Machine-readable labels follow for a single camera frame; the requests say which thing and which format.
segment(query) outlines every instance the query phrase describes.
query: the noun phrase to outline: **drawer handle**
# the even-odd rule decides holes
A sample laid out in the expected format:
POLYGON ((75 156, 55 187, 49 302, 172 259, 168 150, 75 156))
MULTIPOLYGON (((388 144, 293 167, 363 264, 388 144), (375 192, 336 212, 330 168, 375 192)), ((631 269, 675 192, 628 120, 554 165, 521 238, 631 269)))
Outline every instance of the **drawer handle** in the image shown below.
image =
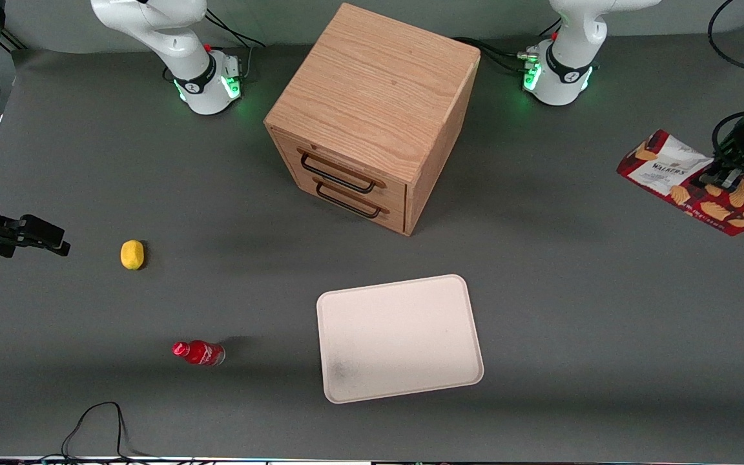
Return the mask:
POLYGON ((339 185, 342 185, 343 187, 348 188, 348 189, 352 189, 352 191, 358 192, 360 194, 369 194, 369 192, 372 192, 372 189, 375 188, 374 181, 370 181, 369 187, 364 188, 358 185, 354 185, 354 183, 334 177, 331 174, 327 173, 326 171, 318 170, 318 168, 312 167, 312 165, 307 165, 306 161, 309 159, 309 154, 306 152, 302 152, 302 153, 304 153, 304 156, 301 157, 300 164, 303 165, 307 171, 312 171, 314 174, 318 174, 319 176, 326 178, 333 183, 339 183, 339 185))
POLYGON ((322 193, 321 192, 321 188, 322 187, 323 187, 323 183, 318 183, 318 187, 315 189, 315 192, 318 193, 319 197, 324 198, 325 200, 328 200, 331 203, 334 203, 334 204, 336 204, 339 207, 343 207, 344 209, 347 209, 347 210, 353 212, 353 214, 359 214, 359 215, 361 215, 364 218, 369 218, 369 220, 374 220, 375 218, 378 218, 378 215, 380 215, 380 212, 381 212, 381 208, 380 207, 378 207, 377 209, 375 209, 375 212, 373 212, 372 214, 368 214, 368 212, 364 212, 361 209, 356 209, 354 206, 351 206, 351 205, 349 205, 346 202, 342 202, 342 201, 338 200, 337 198, 332 197, 331 195, 327 195, 327 194, 322 193))

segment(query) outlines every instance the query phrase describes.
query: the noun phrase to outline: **gray tabletop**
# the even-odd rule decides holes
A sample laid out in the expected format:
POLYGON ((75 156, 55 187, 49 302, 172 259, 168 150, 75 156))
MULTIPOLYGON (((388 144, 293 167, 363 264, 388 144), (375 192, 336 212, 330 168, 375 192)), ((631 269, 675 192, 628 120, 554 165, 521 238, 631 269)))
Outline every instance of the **gray tabletop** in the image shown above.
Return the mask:
MULTIPOLYGON (((159 455, 744 462, 744 235, 615 173, 659 127, 708 150, 744 71, 703 36, 613 38, 586 94, 546 108, 485 61, 404 238, 299 191, 266 134, 306 51, 257 50, 244 99, 212 117, 151 53, 21 56, 0 209, 72 248, 0 258, 0 454, 56 452, 116 400, 159 455), (144 271, 118 260, 131 238, 144 271), (484 380, 330 404, 318 295, 447 273, 469 284, 484 380), (176 359, 187 338, 225 341, 224 365, 176 359)), ((71 451, 110 455, 112 415, 71 451)))

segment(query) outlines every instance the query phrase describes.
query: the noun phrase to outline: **red snack bag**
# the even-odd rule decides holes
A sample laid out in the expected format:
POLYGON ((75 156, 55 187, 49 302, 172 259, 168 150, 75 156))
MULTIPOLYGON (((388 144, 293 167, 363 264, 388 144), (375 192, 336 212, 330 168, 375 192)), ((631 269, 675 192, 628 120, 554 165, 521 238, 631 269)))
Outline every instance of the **red snack bag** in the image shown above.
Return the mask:
POLYGON ((735 236, 744 232, 744 176, 736 191, 704 185, 712 162, 664 130, 658 130, 619 163, 617 173, 685 214, 735 236))

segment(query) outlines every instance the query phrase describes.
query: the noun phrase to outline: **red bottle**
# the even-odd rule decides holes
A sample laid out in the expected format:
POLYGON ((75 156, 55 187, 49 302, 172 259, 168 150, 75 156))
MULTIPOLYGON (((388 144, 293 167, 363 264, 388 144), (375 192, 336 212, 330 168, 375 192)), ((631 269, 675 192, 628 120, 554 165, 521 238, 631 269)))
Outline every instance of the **red bottle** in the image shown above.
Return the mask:
POLYGON ((220 344, 205 341, 177 342, 171 348, 177 357, 192 365, 219 365, 225 360, 225 349, 220 344))

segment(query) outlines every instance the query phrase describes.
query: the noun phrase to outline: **bottle cap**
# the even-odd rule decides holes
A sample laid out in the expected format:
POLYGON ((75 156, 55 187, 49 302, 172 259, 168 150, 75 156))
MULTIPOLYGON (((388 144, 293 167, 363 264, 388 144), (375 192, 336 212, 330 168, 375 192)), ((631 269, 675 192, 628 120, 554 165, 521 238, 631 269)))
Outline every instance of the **bottle cap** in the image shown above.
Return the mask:
POLYGON ((183 357, 185 354, 189 353, 189 345, 186 342, 177 342, 174 344, 174 347, 171 347, 171 351, 177 357, 183 357))

